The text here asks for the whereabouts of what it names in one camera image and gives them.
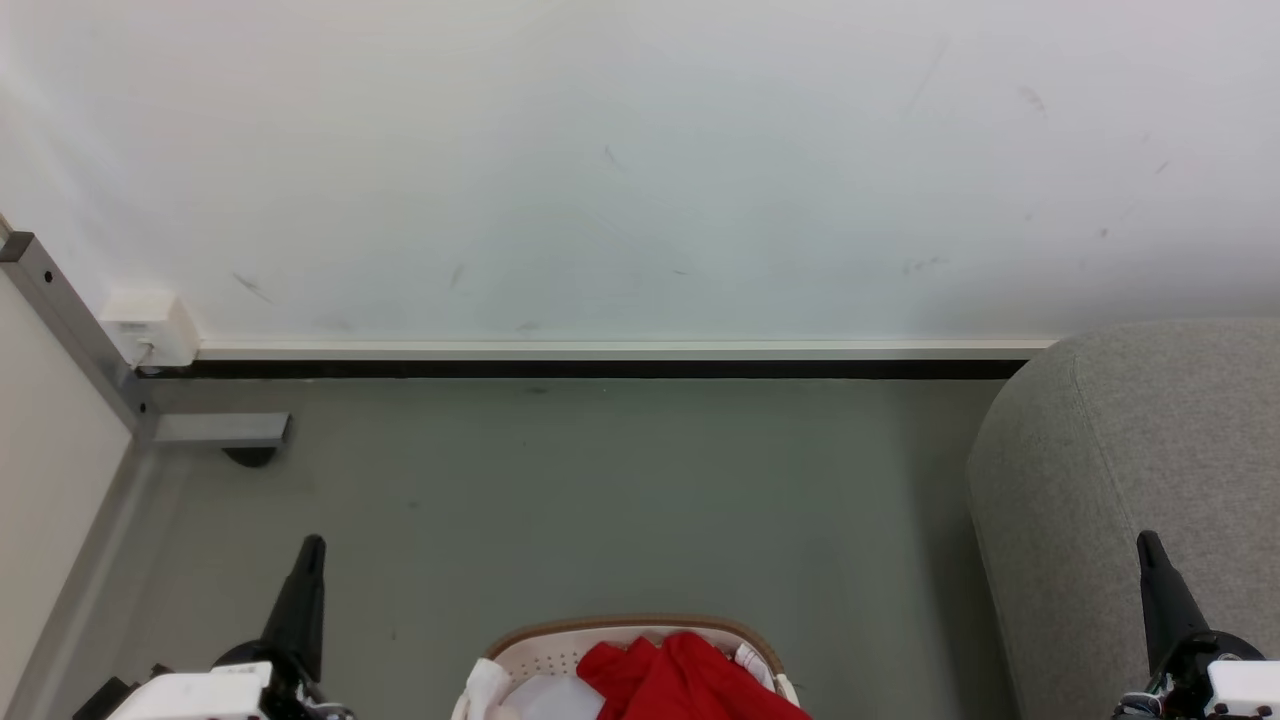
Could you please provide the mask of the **pale blue cloth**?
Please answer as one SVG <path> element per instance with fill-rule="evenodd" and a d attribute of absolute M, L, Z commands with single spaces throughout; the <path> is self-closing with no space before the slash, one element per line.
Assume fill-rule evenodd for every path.
<path fill-rule="evenodd" d="M 604 698 L 576 675 L 535 675 L 498 706 L 498 720 L 598 720 Z"/>

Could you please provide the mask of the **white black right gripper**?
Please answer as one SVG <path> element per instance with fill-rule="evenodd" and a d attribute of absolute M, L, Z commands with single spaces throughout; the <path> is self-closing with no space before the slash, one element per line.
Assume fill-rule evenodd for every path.
<path fill-rule="evenodd" d="M 1280 660 L 1210 632 L 1158 533 L 1142 530 L 1137 553 L 1152 676 L 1121 697 L 1115 720 L 1280 720 Z"/>

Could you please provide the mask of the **grey fabric sofa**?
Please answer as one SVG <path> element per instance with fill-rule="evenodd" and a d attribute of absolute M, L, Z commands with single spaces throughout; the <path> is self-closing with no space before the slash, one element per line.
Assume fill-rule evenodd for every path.
<path fill-rule="evenodd" d="M 966 483 L 1021 720 L 1110 720 L 1147 683 L 1143 530 L 1213 629 L 1280 659 L 1280 319 L 1051 346 L 998 392 Z"/>

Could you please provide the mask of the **white and black baseboard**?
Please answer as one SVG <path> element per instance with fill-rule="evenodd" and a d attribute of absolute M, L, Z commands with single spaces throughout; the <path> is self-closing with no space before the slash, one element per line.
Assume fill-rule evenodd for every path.
<path fill-rule="evenodd" d="M 1052 340 L 392 342 L 206 341 L 145 380 L 1004 380 Z"/>

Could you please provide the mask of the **grey metal foot bar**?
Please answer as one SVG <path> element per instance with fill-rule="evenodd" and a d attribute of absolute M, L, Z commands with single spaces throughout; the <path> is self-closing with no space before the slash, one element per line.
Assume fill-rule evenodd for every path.
<path fill-rule="evenodd" d="M 275 448 L 285 443 L 289 413 L 166 413 L 157 418 L 155 445 L 214 448 Z"/>

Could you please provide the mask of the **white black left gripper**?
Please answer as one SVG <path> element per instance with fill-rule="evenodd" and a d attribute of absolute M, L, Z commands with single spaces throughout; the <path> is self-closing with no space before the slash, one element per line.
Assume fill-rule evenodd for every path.
<path fill-rule="evenodd" d="M 324 697 L 326 542 L 306 536 L 276 596 L 262 641 L 204 673 L 163 673 L 129 692 L 108 720 L 351 720 Z"/>

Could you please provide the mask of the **white wall socket box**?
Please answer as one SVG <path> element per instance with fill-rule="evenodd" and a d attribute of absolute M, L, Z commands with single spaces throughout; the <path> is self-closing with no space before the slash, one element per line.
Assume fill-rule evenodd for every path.
<path fill-rule="evenodd" d="M 197 328 L 183 302 L 172 292 L 114 292 L 100 309 L 97 319 L 134 370 L 143 366 L 188 366 L 197 357 Z"/>

